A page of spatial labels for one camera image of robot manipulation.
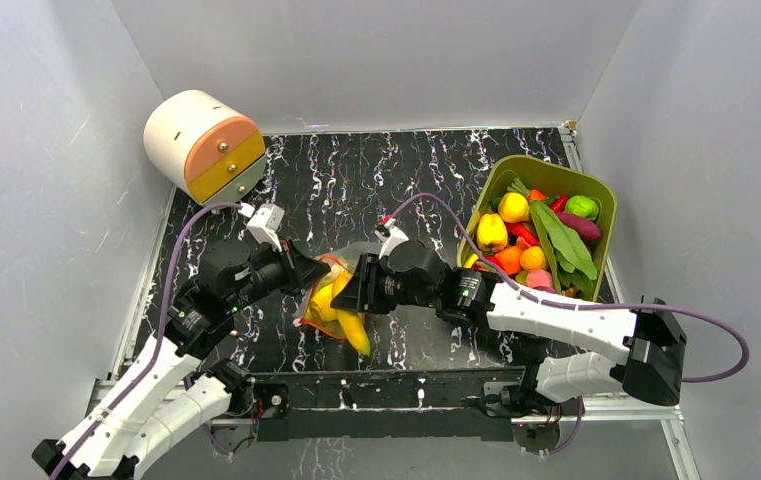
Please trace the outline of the small yellow toy banana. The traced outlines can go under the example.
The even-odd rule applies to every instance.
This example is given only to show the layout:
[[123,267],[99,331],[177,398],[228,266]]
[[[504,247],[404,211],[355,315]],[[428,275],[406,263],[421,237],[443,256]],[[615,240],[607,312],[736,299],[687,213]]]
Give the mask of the small yellow toy banana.
[[361,317],[348,310],[337,310],[336,317],[349,344],[361,355],[370,355],[371,342]]

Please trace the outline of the clear zip bag orange zipper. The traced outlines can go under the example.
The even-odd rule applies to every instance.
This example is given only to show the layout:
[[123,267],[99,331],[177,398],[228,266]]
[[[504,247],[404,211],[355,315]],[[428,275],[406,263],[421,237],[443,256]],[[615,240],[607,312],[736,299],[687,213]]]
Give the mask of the clear zip bag orange zipper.
[[347,341],[360,353],[369,353],[371,344],[364,315],[334,309],[331,302],[353,276],[360,255],[377,254],[379,250],[379,243],[359,241],[319,256],[318,260],[329,266],[330,272],[303,295],[293,325],[312,327],[330,338]]

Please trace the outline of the yellow toy banana bunch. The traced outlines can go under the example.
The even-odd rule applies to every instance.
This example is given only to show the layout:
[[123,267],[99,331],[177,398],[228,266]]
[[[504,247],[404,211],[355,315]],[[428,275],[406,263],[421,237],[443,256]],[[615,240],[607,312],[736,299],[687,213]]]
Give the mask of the yellow toy banana bunch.
[[327,327],[337,323],[336,309],[332,307],[333,298],[350,281],[352,274],[341,271],[335,275],[329,275],[321,282],[310,296],[308,304],[307,321],[318,327]]

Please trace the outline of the yellow toy lemon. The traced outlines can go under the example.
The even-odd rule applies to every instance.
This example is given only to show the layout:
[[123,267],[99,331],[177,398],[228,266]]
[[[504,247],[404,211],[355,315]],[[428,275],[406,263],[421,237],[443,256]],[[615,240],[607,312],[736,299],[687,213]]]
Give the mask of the yellow toy lemon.
[[528,221],[530,219],[528,200],[521,193],[507,192],[498,204],[497,213],[506,223]]

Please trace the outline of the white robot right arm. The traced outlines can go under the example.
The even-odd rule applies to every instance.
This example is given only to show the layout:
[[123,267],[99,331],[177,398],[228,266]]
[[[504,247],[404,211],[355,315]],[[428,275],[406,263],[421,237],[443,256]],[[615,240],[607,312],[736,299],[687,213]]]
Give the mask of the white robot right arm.
[[431,309],[459,326],[515,332],[581,348],[545,358],[519,387],[533,414],[576,397],[624,392],[657,406],[680,401],[687,338],[663,304],[607,306],[511,285],[488,271],[452,267],[419,241],[364,253],[334,293],[337,310],[388,314],[400,306]]

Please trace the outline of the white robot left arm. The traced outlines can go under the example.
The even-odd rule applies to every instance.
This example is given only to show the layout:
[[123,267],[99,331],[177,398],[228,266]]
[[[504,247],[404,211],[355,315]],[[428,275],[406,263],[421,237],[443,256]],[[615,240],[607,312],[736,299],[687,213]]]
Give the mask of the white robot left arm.
[[209,420],[257,405],[253,375],[224,359],[179,397],[163,401],[234,329],[235,315],[273,293],[300,296],[331,270],[300,241],[253,248],[212,244],[196,275],[165,309],[167,323],[98,405],[61,439],[45,439],[33,461],[51,479],[138,479]]

